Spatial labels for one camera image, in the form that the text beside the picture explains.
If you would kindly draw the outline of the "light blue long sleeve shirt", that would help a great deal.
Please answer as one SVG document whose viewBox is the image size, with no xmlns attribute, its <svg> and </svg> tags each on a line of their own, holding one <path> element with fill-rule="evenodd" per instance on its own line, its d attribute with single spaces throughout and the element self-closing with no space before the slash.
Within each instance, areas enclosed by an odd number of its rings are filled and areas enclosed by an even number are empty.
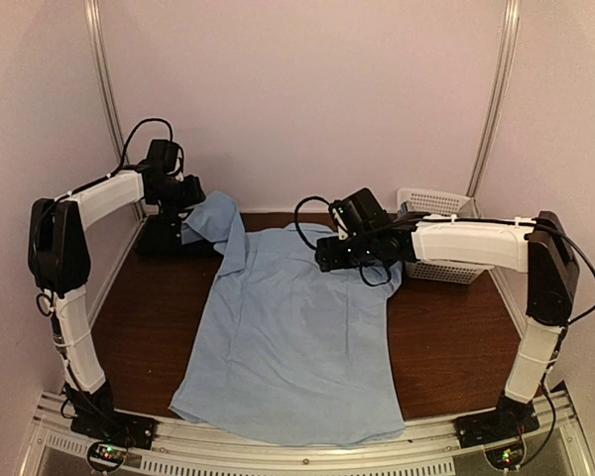
<svg viewBox="0 0 595 476">
<path fill-rule="evenodd" d="M 214 191 L 183 222 L 222 261 L 189 362 L 170 403 L 178 416 L 234 434 L 305 446 L 403 433 L 387 339 L 400 265 L 324 273 L 306 223 L 249 232 L 236 201 Z"/>
</svg>

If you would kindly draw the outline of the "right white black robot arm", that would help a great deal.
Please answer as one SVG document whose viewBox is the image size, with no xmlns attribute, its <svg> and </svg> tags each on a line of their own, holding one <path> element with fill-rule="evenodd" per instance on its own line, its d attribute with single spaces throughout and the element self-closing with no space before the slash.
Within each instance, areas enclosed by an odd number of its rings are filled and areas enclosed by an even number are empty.
<svg viewBox="0 0 595 476">
<path fill-rule="evenodd" d="M 554 212 L 513 220 L 438 215 L 388 220 L 381 228 L 350 231 L 344 239 L 318 239 L 315 261 L 323 272 L 444 261 L 527 275 L 526 330 L 488 426 L 506 438 L 532 414 L 533 398 L 570 324 L 579 278 L 576 254 Z"/>
</svg>

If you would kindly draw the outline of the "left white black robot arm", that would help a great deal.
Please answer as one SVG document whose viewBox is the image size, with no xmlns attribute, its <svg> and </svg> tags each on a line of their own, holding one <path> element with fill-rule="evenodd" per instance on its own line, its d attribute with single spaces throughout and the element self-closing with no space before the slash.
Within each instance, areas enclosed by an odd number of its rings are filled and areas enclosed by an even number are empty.
<svg viewBox="0 0 595 476">
<path fill-rule="evenodd" d="M 157 242 L 174 250 L 181 244 L 181 216 L 205 199 L 199 178 L 175 177 L 157 166 L 140 165 L 70 190 L 40 198 L 31 208 L 28 267 L 39 290 L 38 311 L 52 326 L 64 366 L 65 391 L 78 417 L 102 440 L 123 429 L 112 392 L 99 363 L 86 310 L 91 260 L 90 226 L 140 201 L 159 207 Z"/>
</svg>

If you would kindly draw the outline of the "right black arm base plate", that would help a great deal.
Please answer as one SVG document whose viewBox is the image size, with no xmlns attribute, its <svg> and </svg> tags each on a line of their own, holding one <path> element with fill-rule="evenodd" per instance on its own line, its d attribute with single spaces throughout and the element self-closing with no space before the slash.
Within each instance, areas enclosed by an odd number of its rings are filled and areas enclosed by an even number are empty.
<svg viewBox="0 0 595 476">
<path fill-rule="evenodd" d="M 460 416 L 454 423 L 461 448 L 488 445 L 519 437 L 525 432 L 539 429 L 539 421 L 533 409 L 491 411 Z"/>
</svg>

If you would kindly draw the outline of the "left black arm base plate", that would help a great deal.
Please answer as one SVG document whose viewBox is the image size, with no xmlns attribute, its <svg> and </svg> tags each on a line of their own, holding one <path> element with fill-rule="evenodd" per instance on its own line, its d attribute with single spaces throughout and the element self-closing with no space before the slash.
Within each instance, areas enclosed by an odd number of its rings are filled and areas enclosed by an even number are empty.
<svg viewBox="0 0 595 476">
<path fill-rule="evenodd" d="M 75 408 L 70 429 L 117 446 L 151 449 L 156 426 L 157 421 L 147 416 L 114 411 L 104 417 L 93 409 Z"/>
</svg>

